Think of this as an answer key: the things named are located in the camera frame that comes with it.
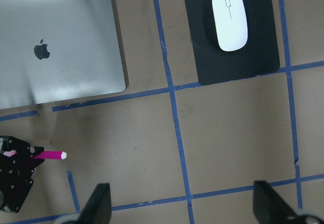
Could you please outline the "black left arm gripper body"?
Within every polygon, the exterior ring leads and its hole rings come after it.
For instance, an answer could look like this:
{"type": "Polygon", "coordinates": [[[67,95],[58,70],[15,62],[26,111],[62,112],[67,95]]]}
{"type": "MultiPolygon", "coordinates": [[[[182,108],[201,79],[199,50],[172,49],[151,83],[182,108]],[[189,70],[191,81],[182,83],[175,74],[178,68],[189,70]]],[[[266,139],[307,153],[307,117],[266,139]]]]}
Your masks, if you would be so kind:
{"type": "Polygon", "coordinates": [[[34,152],[34,147],[23,140],[1,136],[1,211],[20,211],[33,185],[28,163],[34,152]]]}

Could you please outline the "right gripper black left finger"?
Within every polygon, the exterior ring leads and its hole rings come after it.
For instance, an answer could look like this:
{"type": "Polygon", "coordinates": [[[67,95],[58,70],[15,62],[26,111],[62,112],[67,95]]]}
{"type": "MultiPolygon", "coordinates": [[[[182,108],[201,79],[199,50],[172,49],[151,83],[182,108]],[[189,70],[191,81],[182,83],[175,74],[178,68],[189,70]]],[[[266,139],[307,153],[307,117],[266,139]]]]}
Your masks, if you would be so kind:
{"type": "Polygon", "coordinates": [[[78,223],[105,223],[111,220],[111,194],[109,183],[99,183],[95,187],[84,209],[80,213],[78,223]]]}

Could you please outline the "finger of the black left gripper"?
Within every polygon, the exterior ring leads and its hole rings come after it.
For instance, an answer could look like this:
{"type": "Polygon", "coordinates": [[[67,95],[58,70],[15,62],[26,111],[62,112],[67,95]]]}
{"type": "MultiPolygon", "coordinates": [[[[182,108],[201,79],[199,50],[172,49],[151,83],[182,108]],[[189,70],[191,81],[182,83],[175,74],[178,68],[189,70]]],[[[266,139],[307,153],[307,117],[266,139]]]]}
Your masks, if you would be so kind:
{"type": "Polygon", "coordinates": [[[30,147],[30,158],[42,158],[44,147],[42,146],[31,146],[30,147]]]}

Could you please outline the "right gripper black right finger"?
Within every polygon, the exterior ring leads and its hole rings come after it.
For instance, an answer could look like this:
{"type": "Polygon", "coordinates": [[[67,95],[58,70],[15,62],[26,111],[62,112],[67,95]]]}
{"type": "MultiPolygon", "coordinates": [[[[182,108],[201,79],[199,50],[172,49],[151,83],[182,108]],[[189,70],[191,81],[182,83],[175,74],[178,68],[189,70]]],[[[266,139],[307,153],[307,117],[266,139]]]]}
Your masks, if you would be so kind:
{"type": "Polygon", "coordinates": [[[264,180],[253,185],[253,214],[258,223],[298,223],[297,213],[264,180]]]}

